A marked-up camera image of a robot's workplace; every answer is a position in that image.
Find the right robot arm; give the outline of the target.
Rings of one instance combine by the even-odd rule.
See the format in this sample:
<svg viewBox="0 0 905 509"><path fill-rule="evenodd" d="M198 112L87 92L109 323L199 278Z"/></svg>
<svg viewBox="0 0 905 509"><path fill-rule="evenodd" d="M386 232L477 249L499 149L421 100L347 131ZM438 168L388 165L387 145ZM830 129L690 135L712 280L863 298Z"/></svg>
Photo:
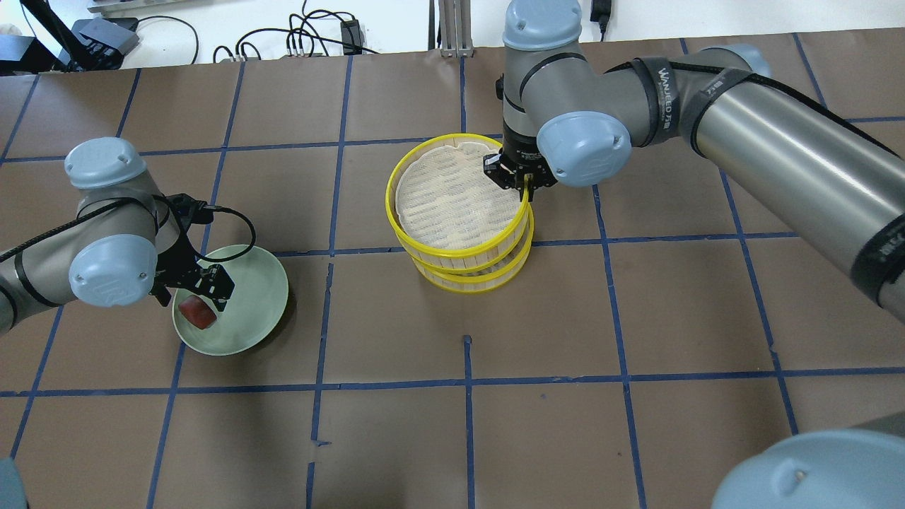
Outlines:
<svg viewBox="0 0 905 509"><path fill-rule="evenodd" d="M596 74L576 1L510 1L484 172L533 199L595 188L633 148L681 138L727 171L870 302L903 323L903 158L771 77L759 49L641 56ZM712 508L903 508L903 410L783 439L728 473Z"/></svg>

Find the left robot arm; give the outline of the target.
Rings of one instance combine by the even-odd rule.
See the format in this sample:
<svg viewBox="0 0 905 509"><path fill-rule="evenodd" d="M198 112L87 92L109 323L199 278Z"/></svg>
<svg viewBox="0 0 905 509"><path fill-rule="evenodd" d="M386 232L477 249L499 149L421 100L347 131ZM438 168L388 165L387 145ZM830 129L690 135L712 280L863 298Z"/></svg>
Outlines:
<svg viewBox="0 0 905 509"><path fill-rule="evenodd" d="M203 267L188 236L191 226L214 221L217 206L163 194L145 159L118 136L81 143L64 171L81 194L75 219L2 254L2 332L75 300L112 308L153 296L167 306L174 288L226 309L235 282L224 260Z"/></svg>

